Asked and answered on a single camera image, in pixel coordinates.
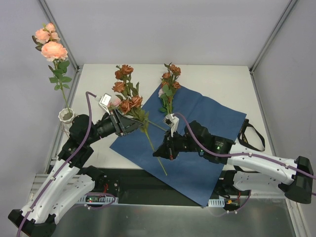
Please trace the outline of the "blue wrapping paper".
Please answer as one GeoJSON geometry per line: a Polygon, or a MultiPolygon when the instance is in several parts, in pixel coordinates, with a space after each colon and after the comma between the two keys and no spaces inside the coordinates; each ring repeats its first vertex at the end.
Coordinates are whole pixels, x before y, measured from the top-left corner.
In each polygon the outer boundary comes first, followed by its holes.
{"type": "Polygon", "coordinates": [[[175,93],[173,112],[181,113],[178,133],[181,135],[174,142],[179,154],[169,158],[156,158],[153,152],[162,145],[166,125],[162,122],[165,115],[159,112],[161,99],[158,91],[143,106],[149,112],[151,124],[148,133],[136,130],[127,136],[117,138],[110,148],[135,163],[151,175],[185,195],[198,205],[206,206],[223,169],[222,164],[214,164],[199,156],[200,147],[192,139],[185,139],[187,122],[196,121],[207,128],[211,135],[235,141],[246,114],[221,105],[200,93],[181,87],[175,93]]]}

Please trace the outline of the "large orange rose stem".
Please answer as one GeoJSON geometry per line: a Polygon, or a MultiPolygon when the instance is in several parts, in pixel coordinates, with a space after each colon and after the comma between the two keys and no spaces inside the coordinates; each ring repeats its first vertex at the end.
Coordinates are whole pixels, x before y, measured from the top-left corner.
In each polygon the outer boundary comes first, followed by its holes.
{"type": "Polygon", "coordinates": [[[119,103],[116,105],[112,104],[110,108],[117,108],[123,115],[142,122],[140,130],[146,135],[151,150],[154,151],[154,145],[148,133],[148,127],[151,123],[149,121],[149,113],[142,108],[143,97],[139,94],[139,83],[134,85],[131,82],[131,74],[134,69],[126,64],[121,66],[117,65],[116,69],[115,78],[117,81],[114,83],[112,90],[116,93],[119,103]]]}

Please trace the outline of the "orange and pink flower bouquet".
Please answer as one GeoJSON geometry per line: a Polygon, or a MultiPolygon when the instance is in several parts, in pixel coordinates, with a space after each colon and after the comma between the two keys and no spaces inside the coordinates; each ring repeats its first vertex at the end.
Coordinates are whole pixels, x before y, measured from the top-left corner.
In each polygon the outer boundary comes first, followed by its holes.
{"type": "Polygon", "coordinates": [[[178,78],[181,75],[181,68],[173,63],[164,64],[167,71],[161,77],[160,90],[158,97],[161,99],[162,106],[160,112],[165,115],[173,111],[173,99],[176,92],[181,88],[178,78]]]}

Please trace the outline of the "peach peony flower stem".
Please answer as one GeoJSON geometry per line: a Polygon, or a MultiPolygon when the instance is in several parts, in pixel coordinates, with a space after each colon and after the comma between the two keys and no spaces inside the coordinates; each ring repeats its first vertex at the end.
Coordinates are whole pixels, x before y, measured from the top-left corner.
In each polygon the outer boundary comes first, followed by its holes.
{"type": "Polygon", "coordinates": [[[72,78],[66,75],[70,61],[68,60],[68,51],[60,42],[55,26],[52,23],[44,24],[32,35],[32,40],[36,45],[35,49],[51,63],[48,68],[53,76],[49,78],[49,81],[55,85],[55,90],[62,92],[66,108],[69,109],[65,89],[70,89],[69,83],[72,81],[72,78]]]}

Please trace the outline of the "small pink flower stem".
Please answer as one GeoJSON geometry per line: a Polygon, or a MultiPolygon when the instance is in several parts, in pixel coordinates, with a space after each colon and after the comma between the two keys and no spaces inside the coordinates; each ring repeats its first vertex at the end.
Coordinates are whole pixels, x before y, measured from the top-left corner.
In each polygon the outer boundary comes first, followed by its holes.
{"type": "Polygon", "coordinates": [[[115,98],[109,102],[109,104],[107,105],[107,108],[109,110],[114,110],[114,109],[117,109],[120,106],[120,104],[121,104],[121,100],[119,98],[115,98]]]}

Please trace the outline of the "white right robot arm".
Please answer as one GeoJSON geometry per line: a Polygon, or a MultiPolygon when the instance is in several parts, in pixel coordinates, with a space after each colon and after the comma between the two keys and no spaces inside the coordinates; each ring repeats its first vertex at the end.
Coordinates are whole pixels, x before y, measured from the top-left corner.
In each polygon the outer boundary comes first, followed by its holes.
{"type": "Polygon", "coordinates": [[[316,178],[308,158],[280,158],[252,150],[238,142],[215,136],[197,121],[188,123],[181,135],[169,129],[153,156],[174,160],[179,153],[198,153],[211,163],[231,165],[239,170],[228,170],[222,189],[228,195],[237,191],[259,190],[284,193],[301,204],[310,204],[313,180],[316,178]]]}

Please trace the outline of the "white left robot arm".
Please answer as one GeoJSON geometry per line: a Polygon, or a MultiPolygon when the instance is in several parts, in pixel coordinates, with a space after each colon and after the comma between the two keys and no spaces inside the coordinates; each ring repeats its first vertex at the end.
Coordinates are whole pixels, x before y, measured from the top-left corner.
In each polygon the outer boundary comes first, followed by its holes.
{"type": "Polygon", "coordinates": [[[18,228],[17,234],[52,236],[62,216],[81,197],[91,191],[101,191],[108,183],[100,169],[84,167],[93,154],[91,144],[112,134],[128,135],[142,125],[117,109],[105,113],[97,123],[93,123],[88,115],[76,116],[69,129],[70,136],[46,180],[29,203],[8,215],[18,228]]]}

